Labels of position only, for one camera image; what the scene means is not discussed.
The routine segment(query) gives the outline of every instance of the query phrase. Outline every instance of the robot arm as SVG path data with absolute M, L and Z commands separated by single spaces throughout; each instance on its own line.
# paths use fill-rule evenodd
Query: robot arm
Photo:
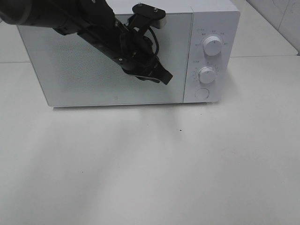
M 165 11 L 139 3 L 128 25 L 116 19 L 105 0 L 0 0 L 0 18 L 9 24 L 49 27 L 62 35 L 77 33 L 140 80 L 168 84 L 172 75 L 157 57 L 151 27 L 165 25 Z M 145 36 L 150 31 L 156 42 Z

